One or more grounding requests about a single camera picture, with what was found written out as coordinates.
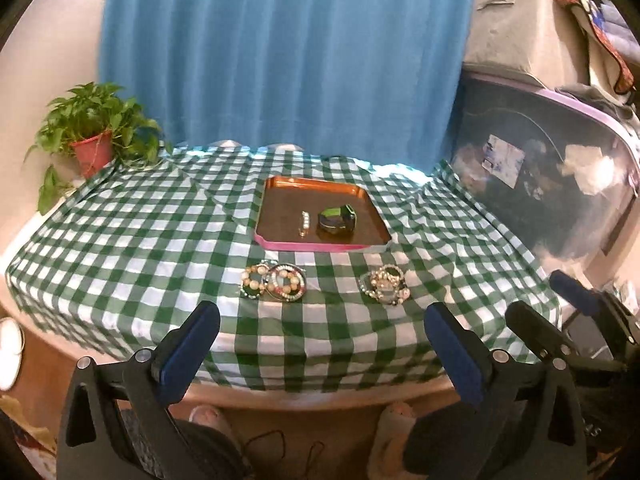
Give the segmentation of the green potted plant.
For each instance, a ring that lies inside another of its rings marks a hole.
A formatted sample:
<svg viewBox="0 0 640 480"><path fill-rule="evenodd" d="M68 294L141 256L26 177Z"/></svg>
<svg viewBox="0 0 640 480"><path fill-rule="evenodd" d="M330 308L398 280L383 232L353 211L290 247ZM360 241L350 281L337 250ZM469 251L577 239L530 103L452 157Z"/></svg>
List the green potted plant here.
<svg viewBox="0 0 640 480"><path fill-rule="evenodd" d="M120 90L122 87L112 82L90 81L76 84L50 101L47 115L27 149L29 154L40 151L76 162L79 175L85 179L70 144L110 130L111 162L121 162L136 169L158 164L163 155L174 151L174 146L166 139L160 124L145 115L138 100L133 96L122 98Z"/></svg>

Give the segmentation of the red plant pot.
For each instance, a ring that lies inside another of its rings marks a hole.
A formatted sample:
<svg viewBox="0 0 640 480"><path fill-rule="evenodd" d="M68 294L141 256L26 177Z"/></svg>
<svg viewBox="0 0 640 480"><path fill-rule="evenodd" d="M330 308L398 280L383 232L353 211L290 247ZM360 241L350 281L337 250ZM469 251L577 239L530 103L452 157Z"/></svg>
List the red plant pot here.
<svg viewBox="0 0 640 480"><path fill-rule="evenodd" d="M93 177L113 159L112 133L105 130L89 139L70 144L85 179Z"/></svg>

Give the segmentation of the blue curtain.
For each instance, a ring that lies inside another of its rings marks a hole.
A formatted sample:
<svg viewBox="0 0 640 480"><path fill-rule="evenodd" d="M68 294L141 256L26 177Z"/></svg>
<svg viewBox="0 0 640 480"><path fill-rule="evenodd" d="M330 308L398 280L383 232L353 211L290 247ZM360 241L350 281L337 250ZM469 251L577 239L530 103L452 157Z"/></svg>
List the blue curtain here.
<svg viewBox="0 0 640 480"><path fill-rule="evenodd" d="M427 171L473 0L106 0L100 77L175 144L295 144Z"/></svg>

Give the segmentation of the beige fabric storage box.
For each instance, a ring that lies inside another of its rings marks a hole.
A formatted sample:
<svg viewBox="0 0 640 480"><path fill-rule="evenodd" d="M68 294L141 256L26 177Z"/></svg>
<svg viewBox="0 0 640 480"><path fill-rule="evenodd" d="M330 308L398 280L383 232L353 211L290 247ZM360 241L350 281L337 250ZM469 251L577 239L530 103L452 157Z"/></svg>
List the beige fabric storage box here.
<svg viewBox="0 0 640 480"><path fill-rule="evenodd" d="M474 0L463 68L551 90L588 84L587 40L555 0Z"/></svg>

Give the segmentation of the green white checkered tablecloth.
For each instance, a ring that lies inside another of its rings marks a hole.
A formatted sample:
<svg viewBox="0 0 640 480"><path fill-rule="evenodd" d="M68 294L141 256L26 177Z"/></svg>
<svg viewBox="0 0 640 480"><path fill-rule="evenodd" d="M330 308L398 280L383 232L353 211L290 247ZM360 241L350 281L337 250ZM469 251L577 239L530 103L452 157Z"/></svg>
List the green white checkered tablecloth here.
<svg viewBox="0 0 640 480"><path fill-rule="evenodd" d="M364 188L390 244L344 254L260 247L254 231L273 176ZM221 328L198 378L256 391L425 382L440 372L423 327L437 301L522 362L533 356L506 327L506 307L522 300L560 319L540 263L449 165L422 174L268 148L106 167L16 252L6 284L40 330L116 359L154 346L213 301Z"/></svg>

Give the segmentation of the dark transparent storage box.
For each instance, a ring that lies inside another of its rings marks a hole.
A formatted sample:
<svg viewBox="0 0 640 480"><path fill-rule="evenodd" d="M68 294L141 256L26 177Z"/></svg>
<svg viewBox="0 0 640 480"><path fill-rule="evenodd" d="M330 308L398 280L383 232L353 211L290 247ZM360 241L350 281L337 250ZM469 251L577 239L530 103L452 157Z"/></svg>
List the dark transparent storage box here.
<svg viewBox="0 0 640 480"><path fill-rule="evenodd" d="M466 70L451 115L464 187L544 270L616 277L639 237L639 125L594 90Z"/></svg>

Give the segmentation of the green black bangle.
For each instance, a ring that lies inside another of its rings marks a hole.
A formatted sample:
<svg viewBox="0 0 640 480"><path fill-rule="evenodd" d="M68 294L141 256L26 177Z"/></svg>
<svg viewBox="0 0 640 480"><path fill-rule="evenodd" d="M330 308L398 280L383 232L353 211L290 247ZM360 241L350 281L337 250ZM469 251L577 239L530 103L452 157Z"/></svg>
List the green black bangle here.
<svg viewBox="0 0 640 480"><path fill-rule="evenodd" d="M357 213L352 205L323 209L318 213L318 227L331 235L352 235L356 230Z"/></svg>

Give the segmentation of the pink orange metal tray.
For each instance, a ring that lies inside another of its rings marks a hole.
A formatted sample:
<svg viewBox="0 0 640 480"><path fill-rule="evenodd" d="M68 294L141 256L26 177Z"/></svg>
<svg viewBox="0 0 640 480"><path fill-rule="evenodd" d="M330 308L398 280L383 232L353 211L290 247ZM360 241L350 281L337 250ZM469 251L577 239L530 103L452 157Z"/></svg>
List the pink orange metal tray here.
<svg viewBox="0 0 640 480"><path fill-rule="evenodd" d="M254 240L278 252L382 252L392 236L364 188L274 176L264 185Z"/></svg>

